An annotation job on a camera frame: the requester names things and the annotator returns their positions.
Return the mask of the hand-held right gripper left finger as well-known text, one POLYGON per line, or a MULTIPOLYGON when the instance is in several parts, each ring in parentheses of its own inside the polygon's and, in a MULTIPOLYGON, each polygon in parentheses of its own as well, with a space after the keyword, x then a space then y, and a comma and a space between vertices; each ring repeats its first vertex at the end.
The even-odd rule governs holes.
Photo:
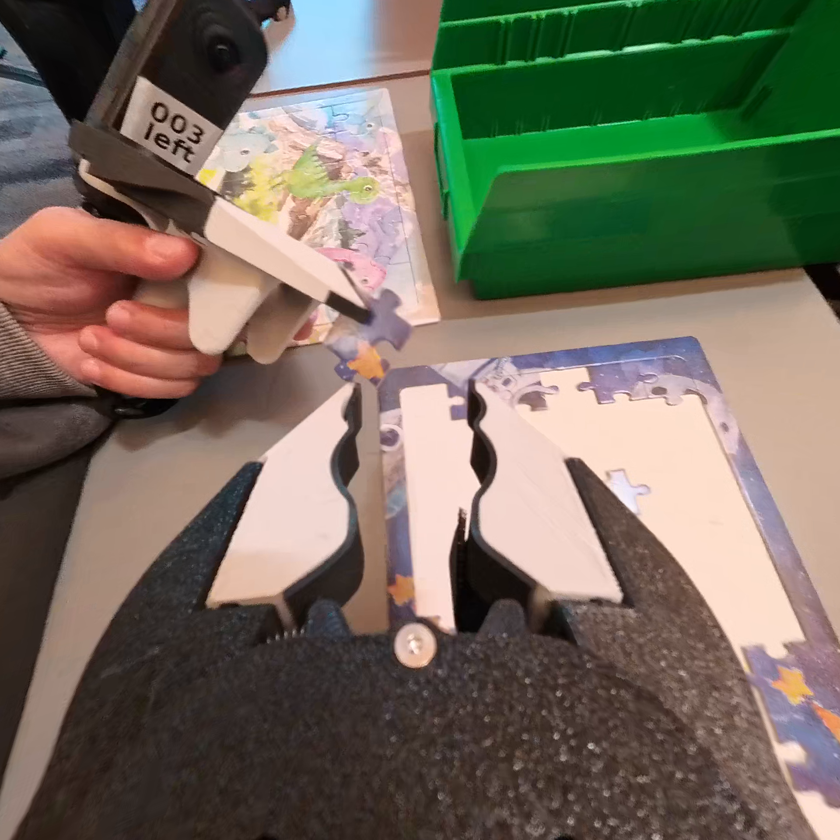
POLYGON ((302 627, 315 602, 343 605, 358 590, 364 552, 349 484, 361 408, 361 387, 347 384, 260 457, 206 607, 268 605, 283 627, 302 627))

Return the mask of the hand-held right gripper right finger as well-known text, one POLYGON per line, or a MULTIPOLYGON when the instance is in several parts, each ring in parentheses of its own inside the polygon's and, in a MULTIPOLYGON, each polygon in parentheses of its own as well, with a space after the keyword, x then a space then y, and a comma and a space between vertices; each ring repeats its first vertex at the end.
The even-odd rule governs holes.
POLYGON ((478 631, 500 601, 519 604, 538 632, 556 605, 621 605, 569 457, 483 381, 469 384, 467 420, 478 488, 451 550, 456 630, 478 631))

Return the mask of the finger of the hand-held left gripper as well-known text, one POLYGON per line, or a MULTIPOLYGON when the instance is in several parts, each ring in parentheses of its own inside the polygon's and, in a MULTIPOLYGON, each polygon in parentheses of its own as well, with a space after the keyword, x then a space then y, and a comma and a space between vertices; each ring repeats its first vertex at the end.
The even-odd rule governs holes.
POLYGON ((370 317, 369 302, 338 263, 234 204, 214 200, 191 237, 202 256, 187 282, 188 328, 204 354, 245 341, 249 319, 282 283, 354 321, 370 317))
POLYGON ((247 355, 259 364, 276 362, 318 307, 318 301, 309 295, 280 283, 246 324, 247 355))

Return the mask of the blue space puzzle tray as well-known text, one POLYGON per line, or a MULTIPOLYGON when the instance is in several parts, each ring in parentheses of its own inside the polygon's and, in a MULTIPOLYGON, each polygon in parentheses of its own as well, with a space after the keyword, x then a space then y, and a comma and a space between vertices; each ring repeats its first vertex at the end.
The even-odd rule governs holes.
POLYGON ((780 657, 837 636, 699 343, 624 343, 415 365, 379 391, 387 583, 412 574, 416 614, 452 631, 448 551, 478 488, 466 399, 487 383, 531 425, 606 484, 625 469, 648 485, 641 522, 681 563, 742 661, 798 805, 819 838, 838 838, 838 760, 779 744, 744 649, 780 657))

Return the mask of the person's left forearm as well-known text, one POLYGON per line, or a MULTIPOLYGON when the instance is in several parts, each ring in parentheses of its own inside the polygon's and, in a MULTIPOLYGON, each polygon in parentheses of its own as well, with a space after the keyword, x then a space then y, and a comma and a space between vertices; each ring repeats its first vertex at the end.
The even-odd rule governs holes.
POLYGON ((113 425, 94 391, 61 370, 1 307, 1 479, 52 465, 113 425))

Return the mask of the grey desk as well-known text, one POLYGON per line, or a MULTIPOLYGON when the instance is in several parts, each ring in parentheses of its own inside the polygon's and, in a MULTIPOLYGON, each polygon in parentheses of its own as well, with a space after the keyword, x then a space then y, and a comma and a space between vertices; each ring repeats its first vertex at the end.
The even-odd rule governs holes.
MULTIPOLYGON (((442 320, 394 366, 697 338, 838 631, 838 321, 800 270, 479 301, 456 283, 440 214, 427 74, 275 91, 253 109, 385 88, 442 320)), ((77 682, 126 595, 244 464, 339 387, 321 345, 237 362, 171 411, 119 425, 92 457, 2 786, 11 838, 77 682)))
POLYGON ((257 96, 427 73, 441 1, 293 1, 265 29, 257 96))

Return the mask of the person's left hand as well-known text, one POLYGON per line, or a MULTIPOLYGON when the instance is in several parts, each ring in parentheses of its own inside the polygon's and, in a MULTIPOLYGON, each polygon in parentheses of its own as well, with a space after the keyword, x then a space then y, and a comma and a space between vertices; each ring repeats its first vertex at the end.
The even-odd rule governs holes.
POLYGON ((178 399, 220 365, 198 351, 184 309, 133 299, 139 280, 168 283, 194 266, 188 238, 48 207, 2 239, 1 299, 63 372, 118 394, 178 399))

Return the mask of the colourful dinosaur puzzle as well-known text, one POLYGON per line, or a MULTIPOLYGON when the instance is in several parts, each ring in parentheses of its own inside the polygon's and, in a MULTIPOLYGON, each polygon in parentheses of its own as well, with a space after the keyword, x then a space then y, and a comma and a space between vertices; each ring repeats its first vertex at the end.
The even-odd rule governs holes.
POLYGON ((317 250, 413 326, 440 320, 389 91, 284 97, 242 111, 196 179, 317 250))

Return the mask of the purple grey banded puzzle piece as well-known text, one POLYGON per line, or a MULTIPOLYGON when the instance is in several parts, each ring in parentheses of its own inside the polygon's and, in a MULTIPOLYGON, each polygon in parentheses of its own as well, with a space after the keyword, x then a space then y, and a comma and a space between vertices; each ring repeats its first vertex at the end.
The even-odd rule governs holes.
POLYGON ((634 483, 625 469, 608 470, 606 484, 628 510, 638 517, 642 515, 639 499, 650 495, 648 485, 634 483))

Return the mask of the orange comet puzzle piece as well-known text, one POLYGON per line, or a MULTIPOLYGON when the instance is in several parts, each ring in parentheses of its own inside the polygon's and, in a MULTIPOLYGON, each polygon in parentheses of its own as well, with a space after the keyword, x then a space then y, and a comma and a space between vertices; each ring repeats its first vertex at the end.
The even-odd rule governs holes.
POLYGON ((744 649, 779 744, 797 744, 807 759, 838 760, 838 648, 793 644, 780 657, 744 649))

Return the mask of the green plastic bin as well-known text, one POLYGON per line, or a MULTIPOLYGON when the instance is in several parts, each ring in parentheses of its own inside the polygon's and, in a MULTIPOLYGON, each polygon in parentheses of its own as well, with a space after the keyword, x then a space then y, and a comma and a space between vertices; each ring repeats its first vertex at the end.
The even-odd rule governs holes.
POLYGON ((838 262, 839 2, 443 2, 430 71, 480 299, 838 262))

